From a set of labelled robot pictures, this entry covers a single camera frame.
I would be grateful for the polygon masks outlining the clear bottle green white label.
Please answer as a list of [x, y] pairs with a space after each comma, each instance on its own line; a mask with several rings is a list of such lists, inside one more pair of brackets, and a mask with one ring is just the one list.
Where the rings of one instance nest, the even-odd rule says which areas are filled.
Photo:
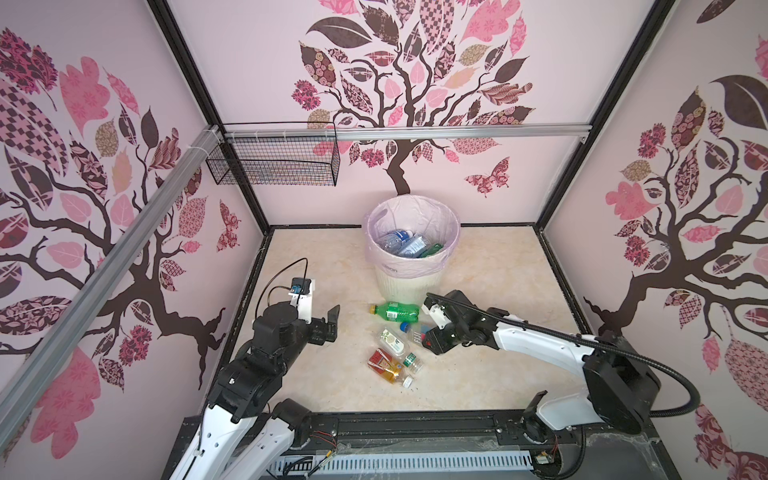
[[411, 351], [406, 341], [389, 328], [383, 328], [378, 341], [383, 350], [401, 363], [412, 373], [419, 373], [423, 369], [421, 359]]

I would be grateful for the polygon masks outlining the clear bottle blue cap red label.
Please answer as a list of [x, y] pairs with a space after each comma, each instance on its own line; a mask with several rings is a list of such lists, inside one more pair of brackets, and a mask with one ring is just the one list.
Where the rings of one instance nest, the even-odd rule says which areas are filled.
[[423, 342], [430, 330], [434, 328], [432, 324], [421, 322], [402, 322], [399, 325], [400, 330], [407, 334], [410, 340], [416, 345], [423, 345]]

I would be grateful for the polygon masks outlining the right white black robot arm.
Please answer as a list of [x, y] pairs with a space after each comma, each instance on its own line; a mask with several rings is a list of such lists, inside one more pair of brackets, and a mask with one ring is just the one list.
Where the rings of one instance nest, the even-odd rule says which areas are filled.
[[434, 323], [422, 344], [436, 355], [458, 345], [527, 355], [572, 374], [574, 390], [538, 392], [518, 424], [525, 438], [544, 444], [562, 430], [603, 423], [636, 435], [652, 418], [694, 412], [701, 395], [675, 369], [639, 354], [621, 335], [569, 334], [530, 323], [506, 310], [483, 310], [462, 291], [430, 293], [421, 307]]

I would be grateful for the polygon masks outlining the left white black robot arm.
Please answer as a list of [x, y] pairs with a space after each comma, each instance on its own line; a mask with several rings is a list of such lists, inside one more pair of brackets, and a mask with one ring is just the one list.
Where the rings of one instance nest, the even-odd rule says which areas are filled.
[[171, 479], [258, 479], [283, 453], [305, 446], [311, 411], [286, 399], [264, 413], [304, 348], [338, 337], [340, 307], [305, 320], [288, 301], [267, 307], [253, 337], [217, 374], [202, 418]]

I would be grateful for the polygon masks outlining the clear bottle blue label white cap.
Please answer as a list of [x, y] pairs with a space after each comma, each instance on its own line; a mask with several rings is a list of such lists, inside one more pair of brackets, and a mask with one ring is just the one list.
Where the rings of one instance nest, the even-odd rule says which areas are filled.
[[419, 258], [430, 247], [429, 241], [423, 235], [416, 235], [406, 242], [397, 252], [403, 258]]

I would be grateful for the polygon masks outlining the orange drink red label bottle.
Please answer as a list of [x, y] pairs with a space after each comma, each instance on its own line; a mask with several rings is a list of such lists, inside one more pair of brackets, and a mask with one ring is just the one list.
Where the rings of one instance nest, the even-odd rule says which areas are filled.
[[390, 384], [409, 388], [413, 383], [413, 377], [408, 373], [406, 367], [381, 349], [376, 349], [371, 354], [367, 360], [367, 365]]

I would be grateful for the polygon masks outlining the clear bottle blue label front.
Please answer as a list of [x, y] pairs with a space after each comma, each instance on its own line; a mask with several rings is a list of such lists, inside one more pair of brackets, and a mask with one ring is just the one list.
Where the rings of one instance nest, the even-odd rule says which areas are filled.
[[396, 229], [382, 235], [377, 244], [379, 247], [390, 253], [397, 254], [413, 237], [409, 230]]

